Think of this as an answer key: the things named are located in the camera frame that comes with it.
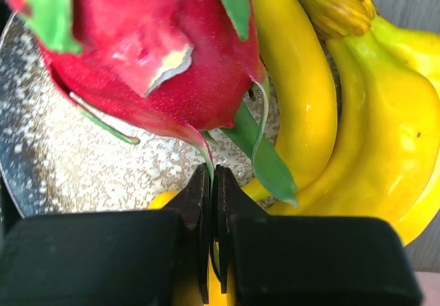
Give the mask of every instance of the yellow banana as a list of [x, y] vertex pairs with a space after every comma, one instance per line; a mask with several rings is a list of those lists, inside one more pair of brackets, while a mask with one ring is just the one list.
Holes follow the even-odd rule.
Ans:
[[[298, 0], [252, 0], [261, 57], [274, 82], [280, 110], [275, 149], [298, 190], [329, 161], [336, 138], [336, 88], [313, 25]], [[253, 179], [243, 191], [258, 201], [270, 193]], [[158, 200], [174, 196], [168, 191]]]
[[[440, 146], [440, 100], [421, 74], [384, 50], [371, 32], [342, 39], [366, 83], [366, 134], [347, 174], [325, 194], [296, 194], [283, 213], [380, 217], [392, 225], [414, 205], [433, 172]], [[305, 199], [316, 200], [306, 204]]]
[[[340, 39], [327, 41], [327, 48], [332, 55], [340, 76], [342, 92], [342, 113], [339, 120], [335, 147], [329, 163], [322, 174], [313, 183], [299, 191], [302, 210], [312, 206], [317, 198], [325, 197], [330, 188], [342, 176], [348, 173], [362, 147], [366, 133], [366, 89], [364, 77], [359, 65]], [[269, 214], [290, 214], [292, 209], [278, 201], [268, 210]]]
[[440, 36], [399, 28], [380, 16], [371, 23], [376, 39], [393, 56], [440, 87]]

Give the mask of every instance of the red dragon fruit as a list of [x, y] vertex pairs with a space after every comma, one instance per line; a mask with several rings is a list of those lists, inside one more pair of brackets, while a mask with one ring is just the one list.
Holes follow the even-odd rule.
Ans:
[[[221, 128], [252, 158], [266, 188], [294, 199], [294, 181], [263, 135], [268, 81], [252, 0], [7, 1], [36, 36], [54, 84], [100, 126], [118, 135], [72, 94], [134, 126], [192, 144], [211, 173], [204, 135]], [[264, 98], [259, 126], [242, 103], [252, 85]]]

